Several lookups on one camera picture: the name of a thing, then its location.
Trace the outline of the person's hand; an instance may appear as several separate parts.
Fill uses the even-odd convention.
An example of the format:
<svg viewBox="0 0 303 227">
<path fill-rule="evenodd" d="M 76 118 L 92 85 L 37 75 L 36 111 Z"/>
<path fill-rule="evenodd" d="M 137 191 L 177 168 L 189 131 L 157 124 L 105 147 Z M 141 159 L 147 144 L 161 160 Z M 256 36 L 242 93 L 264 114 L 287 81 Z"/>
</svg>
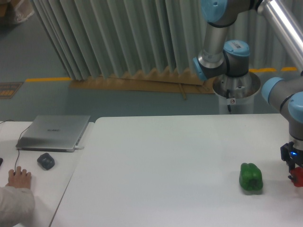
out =
<svg viewBox="0 0 303 227">
<path fill-rule="evenodd" d="M 11 169 L 8 174 L 6 186 L 31 189 L 31 172 L 21 169 L 21 166 L 17 166 L 16 170 Z"/>
</svg>

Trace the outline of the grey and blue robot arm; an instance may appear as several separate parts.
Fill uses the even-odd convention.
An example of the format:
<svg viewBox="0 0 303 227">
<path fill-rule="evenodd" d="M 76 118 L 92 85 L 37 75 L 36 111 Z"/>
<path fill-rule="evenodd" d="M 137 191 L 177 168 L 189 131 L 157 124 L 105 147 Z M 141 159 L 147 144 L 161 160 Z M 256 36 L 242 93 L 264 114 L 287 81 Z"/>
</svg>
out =
<svg viewBox="0 0 303 227">
<path fill-rule="evenodd" d="M 299 72 L 303 70 L 303 32 L 291 11 L 280 0 L 203 0 L 207 21 L 202 51 L 193 59 L 201 80 L 219 77 L 213 88 L 225 99 L 240 100 L 261 91 L 263 98 L 289 123 L 289 142 L 281 147 L 281 159 L 296 187 L 303 184 L 303 80 L 275 77 L 264 85 L 249 72 L 247 43 L 227 40 L 227 32 L 240 13 L 255 10 L 273 28 Z"/>
</svg>

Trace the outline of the white sleeved forearm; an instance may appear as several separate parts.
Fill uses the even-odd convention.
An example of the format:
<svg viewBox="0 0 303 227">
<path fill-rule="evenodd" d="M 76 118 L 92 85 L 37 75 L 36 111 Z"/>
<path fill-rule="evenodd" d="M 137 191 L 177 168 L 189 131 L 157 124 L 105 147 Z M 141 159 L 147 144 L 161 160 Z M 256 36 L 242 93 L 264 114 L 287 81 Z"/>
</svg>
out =
<svg viewBox="0 0 303 227">
<path fill-rule="evenodd" d="M 35 199 L 27 188 L 0 188 L 0 226 L 13 227 L 33 215 Z"/>
</svg>

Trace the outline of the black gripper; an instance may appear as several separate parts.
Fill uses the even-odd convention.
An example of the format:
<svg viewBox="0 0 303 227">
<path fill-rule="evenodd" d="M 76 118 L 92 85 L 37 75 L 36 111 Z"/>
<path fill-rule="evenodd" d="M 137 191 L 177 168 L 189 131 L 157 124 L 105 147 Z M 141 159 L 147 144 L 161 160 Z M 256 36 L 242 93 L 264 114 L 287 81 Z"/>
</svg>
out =
<svg viewBox="0 0 303 227">
<path fill-rule="evenodd" d="M 295 180 L 293 177 L 292 171 L 295 167 L 303 167 L 303 151 L 295 147 L 294 142 L 289 142 L 284 144 L 280 148 L 281 159 L 286 162 L 288 165 L 290 180 Z"/>
</svg>

